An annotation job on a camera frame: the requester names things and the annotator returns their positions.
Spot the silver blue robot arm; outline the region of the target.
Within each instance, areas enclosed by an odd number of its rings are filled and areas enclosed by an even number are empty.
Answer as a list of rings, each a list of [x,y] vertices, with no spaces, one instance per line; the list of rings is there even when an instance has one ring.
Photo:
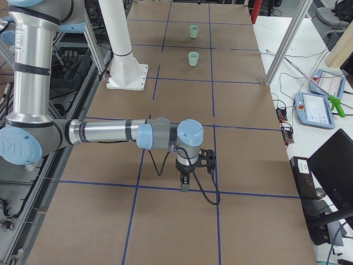
[[[10,1],[14,19],[13,110],[1,129],[1,156],[15,165],[34,163],[61,148],[84,142],[135,142],[141,149],[176,153],[181,190],[200,167],[204,129],[193,119],[172,125],[166,118],[86,122],[49,116],[52,43],[60,27],[85,30],[83,1]]]

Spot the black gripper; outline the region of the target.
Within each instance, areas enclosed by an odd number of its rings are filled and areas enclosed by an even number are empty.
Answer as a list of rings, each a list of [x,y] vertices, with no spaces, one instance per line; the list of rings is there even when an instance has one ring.
[[[195,161],[191,166],[184,165],[176,160],[176,168],[180,172],[180,191],[188,192],[190,188],[190,175],[195,174],[195,168],[198,167],[199,162]]]

